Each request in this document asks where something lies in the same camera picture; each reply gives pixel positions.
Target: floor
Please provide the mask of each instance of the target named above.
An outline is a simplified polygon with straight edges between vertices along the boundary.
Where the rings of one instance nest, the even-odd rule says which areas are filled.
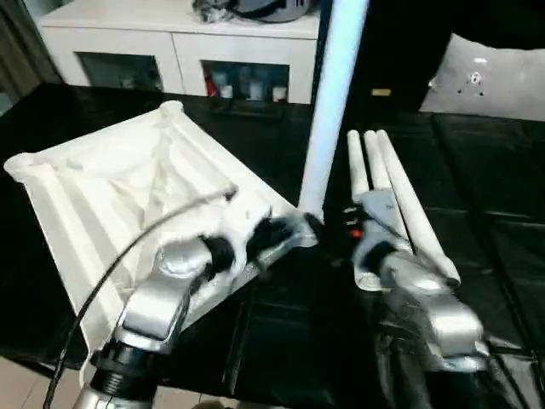
[[[0,358],[0,401],[3,409],[41,409],[49,380]],[[71,409],[79,394],[76,371],[65,371],[55,393],[54,409]],[[187,390],[159,388],[154,409],[273,409]]]

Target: cabinet door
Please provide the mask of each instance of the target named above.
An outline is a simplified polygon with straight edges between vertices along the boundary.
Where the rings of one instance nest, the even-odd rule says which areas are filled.
[[[42,33],[70,85],[184,91],[170,33],[65,27]]]
[[[187,94],[210,95],[211,89],[219,93],[227,85],[235,97],[271,100],[284,89],[289,102],[310,103],[315,40],[183,33],[173,37]]]

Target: black table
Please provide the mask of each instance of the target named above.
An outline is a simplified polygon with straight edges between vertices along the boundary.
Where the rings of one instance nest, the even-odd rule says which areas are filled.
[[[218,113],[205,98],[43,85],[0,118],[3,161],[36,152],[178,99],[186,113],[296,204],[312,113],[274,118]],[[545,124],[456,115],[389,114],[360,124],[388,131],[445,252],[459,295],[479,314],[523,407],[545,402]],[[0,273],[0,354],[53,363],[73,313],[22,186],[5,173],[7,248]],[[289,407],[383,407],[359,292],[342,261],[338,215],[349,203],[344,140],[324,207],[326,246],[297,251],[181,337],[163,384]],[[69,354],[87,354],[79,334]]]

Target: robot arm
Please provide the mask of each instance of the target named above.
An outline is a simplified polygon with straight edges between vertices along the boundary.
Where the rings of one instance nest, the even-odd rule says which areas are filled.
[[[170,354],[182,330],[295,247],[317,243],[300,213],[235,196],[219,230],[162,245],[149,276],[125,304],[111,339],[91,362],[97,371],[76,408],[151,408],[158,380],[153,361]]]
[[[366,175],[353,171],[352,177],[354,190]],[[374,339],[384,395],[393,408],[477,407],[474,380],[489,355],[479,318],[455,297],[453,280],[432,258],[415,256],[394,230],[392,189],[368,189],[353,194],[363,223],[353,268],[362,291],[381,293]]]

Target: white cylindrical rod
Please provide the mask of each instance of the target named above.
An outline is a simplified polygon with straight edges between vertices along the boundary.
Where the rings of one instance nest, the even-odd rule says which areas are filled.
[[[299,208],[319,218],[368,6],[369,0],[333,2],[299,197]]]
[[[378,146],[376,132],[368,130],[364,134],[365,151],[367,152],[367,159],[369,160],[369,168],[371,173],[371,181],[373,183],[373,189],[392,189],[392,183],[388,175],[386,165],[382,159],[381,149]],[[403,217],[399,212],[399,203],[396,198],[395,205],[395,222],[393,228],[396,232],[401,234],[404,238],[408,239],[407,230],[403,222]],[[406,250],[412,251],[408,241],[403,243]]]
[[[426,217],[426,213],[410,184],[409,177],[405,173],[387,133],[384,130],[379,130],[376,135],[393,191],[407,223],[410,238],[415,245],[415,252],[424,251],[425,254],[421,256],[429,256],[443,274],[460,282],[460,275],[456,270],[456,266],[443,252],[443,248],[437,240],[432,225]]]
[[[365,170],[364,152],[361,150],[361,139],[357,130],[347,133],[348,161],[350,164],[350,180],[352,182],[352,201],[361,203],[364,194],[369,192],[367,171]]]

